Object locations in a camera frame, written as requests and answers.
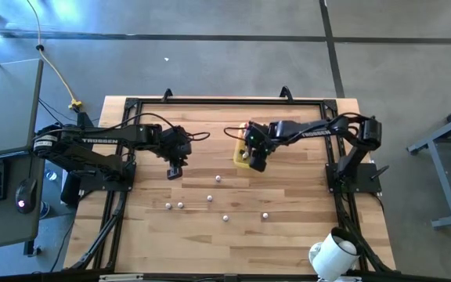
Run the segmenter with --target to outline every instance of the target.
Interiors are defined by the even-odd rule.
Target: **gray metal frame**
[[[446,171],[443,168],[442,160],[439,157],[438,149],[436,148],[437,140],[443,139],[450,134],[451,122],[433,132],[429,137],[414,143],[412,146],[409,146],[408,148],[406,148],[406,150],[408,150],[410,154],[415,155],[420,150],[429,149],[429,152],[431,152],[432,161],[434,162],[436,167],[436,172],[438,173],[439,182],[442,184],[443,192],[445,193],[446,201],[448,202],[448,206],[451,212],[451,187],[448,177],[446,176]],[[451,216],[433,220],[431,224],[435,230],[443,226],[451,226]]]

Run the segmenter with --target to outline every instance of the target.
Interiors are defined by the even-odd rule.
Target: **gray desk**
[[[0,246],[33,240],[38,235],[39,203],[43,187],[45,161],[30,154],[5,159],[6,199],[0,201]],[[20,181],[28,176],[38,180],[36,208],[21,214],[15,207],[15,192]]]
[[[6,199],[0,201],[0,246],[34,243],[38,235],[45,162],[28,152],[34,134],[42,67],[40,60],[0,66],[0,154],[18,154],[4,158]],[[15,193],[19,183],[28,177],[38,180],[36,208],[23,215],[16,210]]]

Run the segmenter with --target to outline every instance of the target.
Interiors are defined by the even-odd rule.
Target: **yellow cable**
[[[29,2],[29,0],[27,0],[27,3],[29,3],[29,6],[32,8],[32,11],[34,12],[34,15],[36,16],[36,21],[38,22],[38,45],[41,45],[41,24],[39,23],[38,13],[36,13],[36,10],[34,9],[34,7],[31,4],[31,2]],[[48,65],[50,67],[52,67],[52,69],[55,71],[56,75],[59,76],[59,78],[62,81],[63,85],[66,87],[67,91],[69,92],[70,98],[72,99],[72,101],[70,102],[69,108],[71,108],[71,106],[73,106],[73,105],[80,106],[81,105],[81,101],[77,101],[74,98],[74,95],[72,94],[72,91],[70,90],[69,85],[67,84],[65,79],[63,79],[63,77],[60,74],[59,70],[57,70],[56,67],[48,60],[48,58],[45,56],[43,51],[39,50],[39,54],[41,54],[41,57],[46,61],[46,63],[48,63]]]

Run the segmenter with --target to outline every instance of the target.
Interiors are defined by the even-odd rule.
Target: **yellow block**
[[[247,126],[246,123],[242,123],[239,127],[245,128]],[[241,138],[243,140],[237,140],[236,141],[236,148],[234,149],[234,155],[233,155],[233,162],[238,168],[250,168],[250,156],[243,159],[243,152],[247,152],[248,148],[244,143],[244,133],[245,129],[238,130],[238,138]]]

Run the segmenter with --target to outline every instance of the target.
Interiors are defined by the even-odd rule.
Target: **white cable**
[[[27,3],[29,3],[29,6],[31,7],[32,11],[34,12],[34,15],[36,16],[36,21],[38,22],[38,45],[41,45],[41,24],[39,23],[39,17],[38,17],[38,13],[36,13],[36,10],[34,9],[33,5],[31,4],[31,2],[29,2],[29,0],[27,0]],[[72,99],[72,103],[77,102],[77,100],[74,98],[74,95],[72,94],[72,91],[69,88],[69,85],[67,84],[67,82],[63,79],[62,75],[60,74],[60,72],[56,69],[56,67],[48,60],[48,58],[45,56],[45,54],[39,50],[39,53],[41,54],[41,57],[46,61],[46,63],[48,63],[48,65],[50,67],[52,67],[52,69],[56,72],[56,74],[59,76],[60,80],[62,81],[62,83],[64,84],[64,86],[67,88],[67,91],[69,92],[70,98]]]

